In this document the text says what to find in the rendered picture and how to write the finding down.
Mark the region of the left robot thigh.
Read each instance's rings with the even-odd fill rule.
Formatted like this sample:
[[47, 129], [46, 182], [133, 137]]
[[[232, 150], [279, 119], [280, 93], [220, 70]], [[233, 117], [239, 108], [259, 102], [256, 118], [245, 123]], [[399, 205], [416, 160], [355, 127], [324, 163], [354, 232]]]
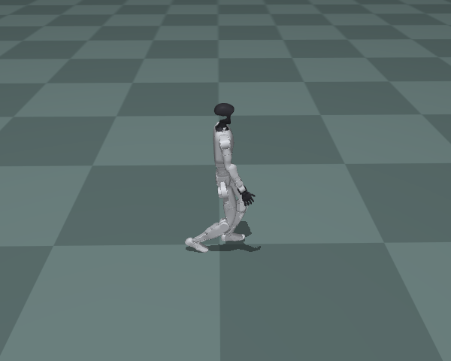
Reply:
[[235, 184], [233, 183], [232, 179], [231, 179], [231, 182], [230, 182], [229, 186], [232, 186], [232, 189], [234, 190], [235, 195], [238, 197], [238, 200], [236, 200], [236, 202], [237, 202], [237, 211], [240, 211], [240, 212], [244, 211], [246, 206], [244, 206], [244, 202], [242, 200], [242, 195], [238, 192], [238, 188], [235, 186]]

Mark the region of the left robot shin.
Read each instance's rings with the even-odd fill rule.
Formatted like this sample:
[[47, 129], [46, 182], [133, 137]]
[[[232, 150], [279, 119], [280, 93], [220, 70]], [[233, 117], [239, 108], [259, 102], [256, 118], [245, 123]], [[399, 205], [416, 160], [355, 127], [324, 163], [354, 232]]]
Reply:
[[[247, 206], [247, 208], [248, 208], [248, 206]], [[244, 211], [242, 211], [242, 212], [236, 211], [235, 221], [234, 221], [233, 224], [232, 224], [231, 231], [229, 231], [229, 232], [226, 233], [227, 236], [230, 236], [230, 235], [232, 234], [232, 232], [235, 230], [236, 226], [239, 224], [239, 222], [240, 222], [241, 219], [243, 218], [243, 216], [244, 216], [244, 214], [245, 214], [247, 208], [246, 208]], [[230, 234], [230, 233], [231, 233], [231, 234]]]

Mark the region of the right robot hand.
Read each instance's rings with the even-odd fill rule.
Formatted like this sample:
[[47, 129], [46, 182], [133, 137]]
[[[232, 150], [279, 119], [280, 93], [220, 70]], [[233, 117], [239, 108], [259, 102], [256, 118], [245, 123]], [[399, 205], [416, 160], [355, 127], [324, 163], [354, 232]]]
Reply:
[[[250, 204], [252, 204], [252, 202], [250, 200], [252, 200], [254, 202], [254, 200], [252, 199], [252, 196], [255, 197], [255, 195], [251, 194], [250, 192], [247, 192], [247, 188], [246, 187], [245, 187], [245, 189], [246, 190], [244, 192], [242, 192], [242, 193], [238, 189], [238, 192], [242, 195], [242, 200], [244, 202], [244, 206], [247, 206], [247, 205], [249, 205], [249, 202], [250, 202]], [[246, 202], [247, 202], [247, 204], [246, 204]]]

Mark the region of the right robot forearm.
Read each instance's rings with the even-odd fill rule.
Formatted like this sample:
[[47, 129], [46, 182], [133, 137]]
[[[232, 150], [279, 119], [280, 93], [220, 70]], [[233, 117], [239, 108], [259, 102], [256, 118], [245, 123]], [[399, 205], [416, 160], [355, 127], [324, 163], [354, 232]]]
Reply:
[[244, 192], [246, 189], [243, 182], [241, 181], [241, 178], [239, 177], [237, 167], [235, 165], [230, 165], [229, 174], [229, 177], [230, 179], [232, 179], [235, 186], [240, 190], [241, 193]]

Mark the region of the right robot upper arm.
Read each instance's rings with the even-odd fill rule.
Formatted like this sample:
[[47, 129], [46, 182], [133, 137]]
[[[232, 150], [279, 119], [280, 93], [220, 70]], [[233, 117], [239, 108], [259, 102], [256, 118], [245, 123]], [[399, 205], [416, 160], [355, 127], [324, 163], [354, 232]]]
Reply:
[[230, 165], [234, 165], [234, 164], [231, 163], [231, 161], [232, 161], [231, 142], [227, 135], [223, 135], [223, 136], [219, 137], [219, 147], [220, 147], [220, 150], [222, 151], [222, 158], [223, 158], [225, 170], [229, 173]]

